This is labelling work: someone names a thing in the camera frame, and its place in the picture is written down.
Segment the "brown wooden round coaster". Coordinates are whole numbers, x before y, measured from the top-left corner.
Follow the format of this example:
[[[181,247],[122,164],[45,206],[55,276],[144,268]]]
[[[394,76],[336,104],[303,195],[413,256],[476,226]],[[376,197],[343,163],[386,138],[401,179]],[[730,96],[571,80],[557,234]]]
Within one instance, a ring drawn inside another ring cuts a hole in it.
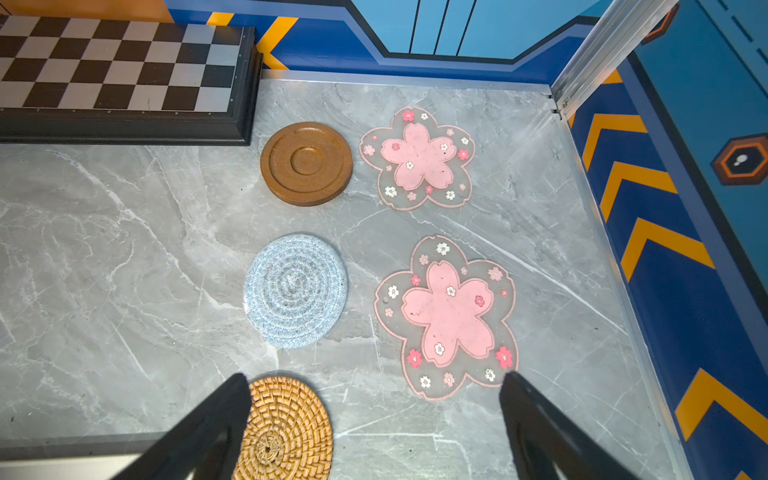
[[[295,206],[324,204],[347,187],[353,156],[349,144],[333,128],[300,122],[277,131],[260,157],[262,176],[280,200]]]

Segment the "tan rattan round coaster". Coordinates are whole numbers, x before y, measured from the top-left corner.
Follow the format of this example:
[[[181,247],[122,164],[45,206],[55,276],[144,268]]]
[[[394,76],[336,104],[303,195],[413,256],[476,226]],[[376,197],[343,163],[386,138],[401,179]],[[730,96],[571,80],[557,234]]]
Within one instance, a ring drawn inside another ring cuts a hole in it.
[[[333,456],[330,417],[304,382],[269,376],[250,384],[251,410],[235,479],[326,479]]]

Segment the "light blue woven coaster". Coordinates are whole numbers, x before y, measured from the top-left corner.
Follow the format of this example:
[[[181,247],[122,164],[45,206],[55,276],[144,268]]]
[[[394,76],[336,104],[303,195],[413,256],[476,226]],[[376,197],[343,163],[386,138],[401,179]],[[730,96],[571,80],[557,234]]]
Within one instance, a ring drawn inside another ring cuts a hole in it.
[[[277,238],[255,256],[244,283],[247,319],[277,349],[309,346],[341,317],[348,275],[336,249],[305,233]]]

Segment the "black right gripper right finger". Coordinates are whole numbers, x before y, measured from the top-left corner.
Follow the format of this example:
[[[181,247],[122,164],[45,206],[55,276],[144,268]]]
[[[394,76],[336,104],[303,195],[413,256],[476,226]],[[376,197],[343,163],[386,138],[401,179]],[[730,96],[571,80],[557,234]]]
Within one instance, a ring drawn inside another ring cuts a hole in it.
[[[499,400],[520,479],[635,479],[517,372],[505,375]]]

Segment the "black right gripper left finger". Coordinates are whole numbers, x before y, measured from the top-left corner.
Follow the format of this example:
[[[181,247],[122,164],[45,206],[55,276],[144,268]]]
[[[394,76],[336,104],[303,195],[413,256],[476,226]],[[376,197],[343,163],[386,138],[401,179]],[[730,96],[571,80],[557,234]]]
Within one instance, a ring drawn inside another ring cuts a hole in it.
[[[246,376],[242,373],[232,375],[115,477],[232,478],[251,405]]]

